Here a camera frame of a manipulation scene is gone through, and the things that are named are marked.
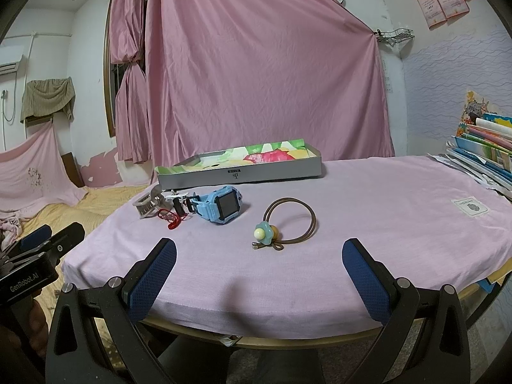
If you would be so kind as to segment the left hand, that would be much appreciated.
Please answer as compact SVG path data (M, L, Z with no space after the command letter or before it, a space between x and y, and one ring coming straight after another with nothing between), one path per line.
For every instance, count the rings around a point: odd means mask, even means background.
M30 352L38 357L46 356L49 328L46 316L39 302L32 297L30 311L21 314L21 319L13 320L11 313L1 315L1 348L5 350L20 349L28 342ZM10 326L17 324L22 327L22 336L17 335Z

